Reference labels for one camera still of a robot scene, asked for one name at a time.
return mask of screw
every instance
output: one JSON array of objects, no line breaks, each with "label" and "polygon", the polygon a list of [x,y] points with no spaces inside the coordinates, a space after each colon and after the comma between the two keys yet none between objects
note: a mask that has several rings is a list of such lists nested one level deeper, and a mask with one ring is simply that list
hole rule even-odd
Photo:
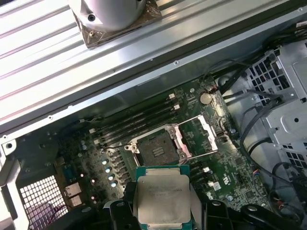
[{"label": "screw", "polygon": [[234,200],[234,198],[233,198],[231,195],[228,195],[228,196],[227,196],[227,200],[228,200],[229,202],[231,202],[231,201]]},{"label": "screw", "polygon": [[212,204],[213,204],[214,206],[220,206],[220,205],[221,205],[221,203],[218,202],[218,201],[212,201]]},{"label": "screw", "polygon": [[256,212],[257,208],[254,207],[254,206],[248,206],[248,210],[251,211],[251,212]]}]

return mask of wire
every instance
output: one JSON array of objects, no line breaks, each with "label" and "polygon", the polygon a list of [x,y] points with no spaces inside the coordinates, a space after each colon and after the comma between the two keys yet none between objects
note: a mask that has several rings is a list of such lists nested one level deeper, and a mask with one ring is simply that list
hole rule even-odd
[{"label": "wire", "polygon": [[257,91],[257,90],[248,90],[248,92],[252,92],[252,93],[258,94],[260,96],[273,98],[273,99],[279,97],[279,95],[276,95],[276,94],[261,92],[261,91]]},{"label": "wire", "polygon": [[252,152],[255,150],[255,148],[257,148],[259,145],[263,144],[263,143],[272,143],[272,140],[271,138],[265,138],[265,139],[262,139],[258,142],[256,142],[252,147],[250,147],[249,149],[249,154],[251,155]]},{"label": "wire", "polygon": [[252,159],[252,157],[250,156],[249,152],[245,149],[244,146],[244,140],[247,137],[247,135],[249,134],[249,132],[251,131],[251,129],[253,128],[253,126],[255,125],[255,123],[266,113],[268,113],[272,108],[274,108],[277,105],[277,100],[272,100],[268,105],[266,105],[265,107],[263,107],[257,114],[256,116],[253,117],[253,119],[249,122],[249,124],[247,125],[245,131],[242,134],[242,137],[240,139],[240,150],[243,153],[243,155],[253,164],[256,166],[256,168],[258,168],[261,172],[267,174],[270,177],[273,177],[277,180],[282,181],[285,184],[288,185],[292,185],[289,181],[272,174],[271,172],[269,172],[268,170],[266,170],[265,168],[263,168],[261,165],[259,165],[257,162],[255,162],[254,159]]},{"label": "wire", "polygon": [[50,217],[50,220],[49,220],[49,222],[48,222],[47,225],[51,224],[51,222],[52,222],[53,218],[55,217],[55,215],[56,215],[62,208],[64,208],[64,207],[70,207],[70,206],[68,206],[68,205],[62,205],[62,206],[60,206],[57,210],[55,210],[55,212],[54,212],[54,213],[52,214],[52,216]]},{"label": "wire", "polygon": [[250,64],[246,63],[246,62],[241,62],[241,61],[237,61],[237,60],[234,60],[234,59],[224,59],[222,61],[219,61],[215,64],[213,64],[212,66],[210,66],[205,72],[204,74],[201,76],[201,81],[204,80],[208,74],[214,70],[215,68],[219,67],[221,64],[223,64],[224,62],[232,62],[232,63],[235,63],[237,64],[238,66],[246,66],[246,67],[250,67]]},{"label": "wire", "polygon": [[234,93],[234,94],[231,94],[231,95],[224,96],[223,99],[224,99],[224,100],[230,99],[230,98],[233,98],[233,97],[240,96],[240,95],[242,95],[242,94],[244,94],[244,91],[243,91],[243,90],[241,90],[241,91],[239,91],[239,92],[236,92],[236,93]]}]

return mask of green circuit board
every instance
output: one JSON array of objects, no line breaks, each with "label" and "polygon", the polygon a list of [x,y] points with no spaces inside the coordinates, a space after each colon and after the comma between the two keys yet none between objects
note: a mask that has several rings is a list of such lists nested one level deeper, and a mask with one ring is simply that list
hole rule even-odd
[{"label": "green circuit board", "polygon": [[[210,95],[209,99],[205,98],[209,102],[208,104],[201,103],[201,100],[204,100],[204,98],[201,98],[204,93]],[[168,119],[162,119],[161,115],[154,117],[152,113],[148,112],[148,117],[151,118],[152,122],[147,122],[145,126],[137,126],[133,121],[130,122],[130,117],[137,117],[138,111],[146,111],[146,109],[155,108],[155,106],[158,108],[161,102],[169,100],[170,95],[175,96],[172,99],[173,104],[180,107],[173,111],[176,115],[171,115]],[[84,173],[86,175],[77,179],[82,185],[85,193],[84,197],[88,199],[85,202],[92,202],[90,199],[92,195],[99,197],[97,202],[101,204],[108,200],[122,197],[125,183],[120,182],[121,175],[115,175],[118,185],[111,187],[111,181],[107,178],[112,172],[105,172],[108,167],[114,168],[112,163],[114,159],[110,157],[113,156],[114,152],[119,154],[120,161],[125,165],[128,172],[125,172],[125,175],[129,175],[127,181],[135,180],[137,165],[132,152],[125,150],[123,147],[118,149],[103,148],[104,150],[101,151],[101,146],[98,143],[106,141],[111,143],[111,146],[121,146],[161,125],[179,124],[198,115],[203,115],[205,121],[214,130],[218,151],[186,162],[186,164],[190,165],[193,186],[201,189],[210,199],[222,200],[235,210],[239,210],[240,207],[246,204],[258,204],[269,208],[266,198],[259,195],[252,184],[252,165],[240,152],[240,136],[236,131],[237,127],[212,79],[202,81],[197,79],[180,85],[143,103],[105,118],[101,122],[94,122],[90,127],[75,132],[72,136],[62,140],[62,154],[74,166],[77,174]],[[119,124],[123,124],[122,128],[119,131],[114,131]],[[131,124],[139,127],[139,129],[125,131],[131,127]],[[198,119],[192,119],[180,125],[180,130],[183,141],[193,157],[212,150],[208,140],[209,134],[203,129]],[[155,132],[150,137],[152,139],[155,135],[160,134]],[[103,165],[103,160],[107,160],[108,163]],[[203,168],[206,167],[209,168],[210,172],[203,176]],[[95,184],[90,182],[91,178],[96,178]],[[258,178],[256,179],[256,187],[265,194],[264,186]]]}]

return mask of white sticker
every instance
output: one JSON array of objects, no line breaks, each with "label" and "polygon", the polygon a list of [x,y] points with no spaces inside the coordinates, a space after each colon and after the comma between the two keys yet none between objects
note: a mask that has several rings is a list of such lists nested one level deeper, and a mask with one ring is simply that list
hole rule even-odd
[{"label": "white sticker", "polygon": [[180,109],[180,105],[179,105],[179,104],[176,104],[176,105],[174,106],[174,109],[175,109],[175,110]]},{"label": "white sticker", "polygon": [[218,182],[213,183],[213,189],[215,191],[220,190],[221,189],[220,183],[218,183]]},{"label": "white sticker", "polygon": [[98,139],[94,140],[94,144],[98,145],[100,143],[100,141]]},{"label": "white sticker", "polygon": [[172,93],[172,94],[170,94],[170,95],[168,96],[169,99],[173,99],[173,98],[175,98],[175,97],[176,97],[176,96],[175,96],[174,93]]},{"label": "white sticker", "polygon": [[90,134],[92,134],[92,133],[96,132],[96,129],[91,128],[91,129],[89,130],[89,132],[90,132]]},{"label": "white sticker", "polygon": [[307,25],[307,21],[301,22],[301,23],[297,23],[297,24],[296,24],[296,27],[298,28],[298,27],[301,27],[301,26],[303,26],[303,25]]}]

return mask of metal bracket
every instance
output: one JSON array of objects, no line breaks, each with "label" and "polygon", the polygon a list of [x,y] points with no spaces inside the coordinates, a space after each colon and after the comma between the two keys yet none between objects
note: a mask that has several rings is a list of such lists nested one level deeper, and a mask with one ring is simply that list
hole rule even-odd
[{"label": "metal bracket", "polygon": [[2,144],[2,147],[3,147],[3,152],[4,154],[7,156],[7,155],[10,155],[12,152],[14,152],[17,148],[17,142],[16,140],[10,140],[4,144]]}]

